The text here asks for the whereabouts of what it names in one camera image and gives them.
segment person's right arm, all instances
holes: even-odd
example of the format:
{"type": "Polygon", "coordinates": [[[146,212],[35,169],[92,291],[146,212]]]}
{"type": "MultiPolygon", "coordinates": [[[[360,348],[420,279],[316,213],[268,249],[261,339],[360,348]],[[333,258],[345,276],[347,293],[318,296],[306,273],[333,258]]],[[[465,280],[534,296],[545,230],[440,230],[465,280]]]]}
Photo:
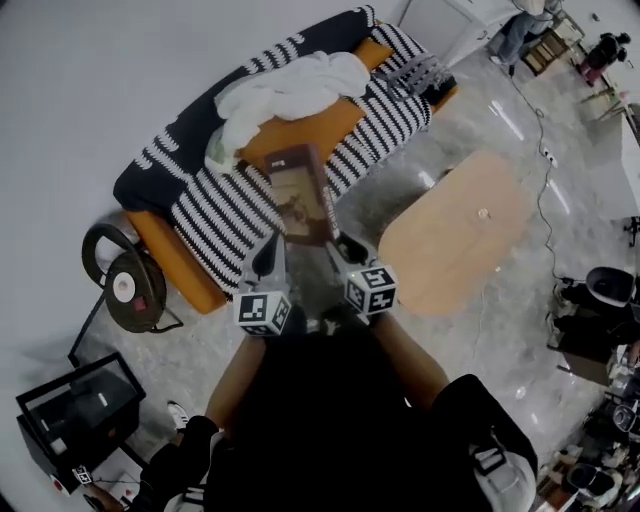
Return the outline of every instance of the person's right arm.
{"type": "Polygon", "coordinates": [[[411,406],[431,409],[436,397],[449,384],[442,367],[388,313],[382,314],[373,334],[402,381],[411,406]]]}

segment sofa armrest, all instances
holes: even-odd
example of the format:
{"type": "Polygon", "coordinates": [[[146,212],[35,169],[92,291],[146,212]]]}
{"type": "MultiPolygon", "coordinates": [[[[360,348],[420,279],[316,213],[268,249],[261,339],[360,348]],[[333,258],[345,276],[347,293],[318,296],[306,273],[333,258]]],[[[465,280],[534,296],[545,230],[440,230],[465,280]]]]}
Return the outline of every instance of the sofa armrest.
{"type": "Polygon", "coordinates": [[[126,212],[149,253],[167,278],[197,311],[210,313],[227,299],[171,226],[151,212],[126,212]]]}

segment sofa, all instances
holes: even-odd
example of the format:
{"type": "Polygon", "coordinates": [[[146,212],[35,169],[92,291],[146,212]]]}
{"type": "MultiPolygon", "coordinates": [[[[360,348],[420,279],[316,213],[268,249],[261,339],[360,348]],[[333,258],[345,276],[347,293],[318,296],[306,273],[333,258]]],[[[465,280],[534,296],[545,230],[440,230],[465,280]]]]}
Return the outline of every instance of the sofa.
{"type": "Polygon", "coordinates": [[[375,55],[381,48],[386,53],[379,64],[375,57],[369,63],[373,73],[364,96],[341,99],[347,104],[335,108],[342,110],[331,111],[334,107],[330,107],[317,114],[318,119],[276,119],[261,130],[267,138],[279,128],[300,138],[304,132],[288,123],[310,126],[309,137],[320,137],[318,143],[327,148],[325,170],[333,199],[340,200],[373,164],[427,128],[432,105],[443,104],[457,90],[455,79],[443,68],[424,93],[409,96],[398,89],[406,100],[396,101],[379,73],[389,74],[426,50],[397,27],[378,22],[370,6],[338,14],[250,59],[181,112],[116,181],[114,196],[149,253],[199,312],[205,314],[226,304],[238,289],[247,252],[274,230],[283,230],[269,177],[260,170],[259,159],[251,159],[247,151],[251,162],[241,158],[230,174],[217,174],[204,165],[209,139],[223,124],[214,98],[243,77],[319,50],[354,52],[367,64],[358,52],[370,57],[369,46],[375,55]]]}

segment orange cushion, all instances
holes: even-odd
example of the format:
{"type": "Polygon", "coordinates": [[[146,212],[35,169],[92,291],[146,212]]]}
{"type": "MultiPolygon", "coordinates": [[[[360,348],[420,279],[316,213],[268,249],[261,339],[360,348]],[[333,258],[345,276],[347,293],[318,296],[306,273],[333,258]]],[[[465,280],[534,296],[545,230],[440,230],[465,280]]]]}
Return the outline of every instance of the orange cushion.
{"type": "MultiPolygon", "coordinates": [[[[366,38],[353,53],[371,71],[389,58],[393,50],[366,38]]],[[[314,144],[324,164],[364,115],[362,109],[340,98],[322,112],[302,119],[284,121],[274,117],[260,126],[260,133],[238,150],[237,155],[265,172],[266,155],[298,144],[314,144]]]]}
{"type": "Polygon", "coordinates": [[[393,54],[388,46],[382,46],[372,39],[363,39],[353,54],[358,57],[369,71],[377,68],[393,54]]]}
{"type": "Polygon", "coordinates": [[[222,290],[164,219],[150,212],[126,214],[153,259],[197,311],[204,315],[227,303],[222,290]]]}

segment jeans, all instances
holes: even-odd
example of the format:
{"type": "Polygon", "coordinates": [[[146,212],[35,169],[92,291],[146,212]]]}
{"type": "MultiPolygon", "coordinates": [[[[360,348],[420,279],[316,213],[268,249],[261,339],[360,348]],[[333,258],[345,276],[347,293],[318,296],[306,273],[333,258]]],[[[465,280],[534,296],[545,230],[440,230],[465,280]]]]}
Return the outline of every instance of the jeans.
{"type": "Polygon", "coordinates": [[[498,49],[498,58],[505,64],[515,64],[520,57],[520,50],[524,45],[525,36],[531,31],[536,20],[529,13],[518,14],[511,24],[509,32],[505,34],[503,43],[498,49]]]}

